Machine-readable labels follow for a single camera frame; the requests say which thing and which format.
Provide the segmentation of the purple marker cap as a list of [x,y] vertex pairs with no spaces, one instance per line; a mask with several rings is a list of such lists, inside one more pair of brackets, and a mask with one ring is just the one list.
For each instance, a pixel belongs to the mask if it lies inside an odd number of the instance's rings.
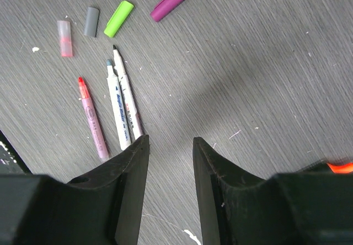
[[161,21],[184,0],[161,0],[152,10],[151,17],[155,22]]

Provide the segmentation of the green capped marker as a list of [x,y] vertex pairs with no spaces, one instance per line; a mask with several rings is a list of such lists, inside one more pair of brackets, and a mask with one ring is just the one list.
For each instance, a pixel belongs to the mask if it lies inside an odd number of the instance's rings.
[[137,106],[133,98],[129,78],[125,70],[125,65],[115,45],[113,45],[113,55],[114,55],[115,70],[117,71],[117,75],[121,85],[122,95],[124,98],[128,119],[132,128],[134,138],[135,140],[137,140],[139,137],[143,135],[143,131],[141,128],[140,119],[138,117]]

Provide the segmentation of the clear pink pen cap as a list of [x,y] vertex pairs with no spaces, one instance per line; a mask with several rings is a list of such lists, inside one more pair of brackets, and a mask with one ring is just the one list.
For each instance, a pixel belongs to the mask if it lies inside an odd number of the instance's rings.
[[60,41],[60,52],[62,57],[72,57],[71,25],[69,21],[57,21],[58,35]]

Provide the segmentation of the grey capped white marker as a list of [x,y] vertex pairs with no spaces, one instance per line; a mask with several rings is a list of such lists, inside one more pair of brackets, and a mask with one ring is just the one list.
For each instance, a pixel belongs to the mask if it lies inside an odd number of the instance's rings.
[[106,80],[108,83],[108,89],[116,123],[117,135],[119,138],[120,148],[124,151],[131,144],[129,127],[124,108],[124,101],[122,98],[120,83],[117,75],[114,72],[112,61],[107,60],[106,65],[108,71],[108,77],[106,78]]

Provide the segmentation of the grey marker cap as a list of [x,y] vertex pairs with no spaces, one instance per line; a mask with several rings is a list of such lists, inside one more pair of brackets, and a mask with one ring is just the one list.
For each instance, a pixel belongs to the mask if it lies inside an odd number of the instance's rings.
[[87,8],[85,26],[84,26],[84,32],[83,32],[85,36],[96,37],[99,13],[100,11],[97,8],[94,8],[94,7]]

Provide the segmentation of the pink pen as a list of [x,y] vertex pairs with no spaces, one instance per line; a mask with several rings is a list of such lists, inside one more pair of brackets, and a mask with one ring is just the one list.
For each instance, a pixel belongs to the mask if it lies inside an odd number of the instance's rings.
[[92,133],[92,138],[97,149],[99,159],[105,162],[109,159],[108,150],[104,141],[104,136],[100,128],[99,120],[90,97],[87,85],[82,77],[78,78],[79,91],[81,94],[81,101],[83,104],[83,109],[88,121],[90,131]]

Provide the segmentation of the green marker cap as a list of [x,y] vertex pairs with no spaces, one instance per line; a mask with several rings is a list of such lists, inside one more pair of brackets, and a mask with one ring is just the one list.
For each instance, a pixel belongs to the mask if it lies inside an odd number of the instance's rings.
[[104,34],[113,38],[120,27],[123,25],[126,18],[132,12],[134,5],[128,1],[122,1],[116,8],[114,14],[107,22]]

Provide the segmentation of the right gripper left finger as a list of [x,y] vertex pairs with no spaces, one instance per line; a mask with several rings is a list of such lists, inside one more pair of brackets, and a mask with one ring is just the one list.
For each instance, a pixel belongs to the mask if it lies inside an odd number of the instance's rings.
[[149,162],[143,135],[119,155],[62,183],[1,175],[2,244],[136,244]]

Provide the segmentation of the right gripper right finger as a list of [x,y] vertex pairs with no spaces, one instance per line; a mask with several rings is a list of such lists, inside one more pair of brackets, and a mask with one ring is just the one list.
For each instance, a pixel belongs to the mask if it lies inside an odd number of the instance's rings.
[[204,244],[352,243],[352,173],[318,162],[263,179],[200,137],[192,156]]

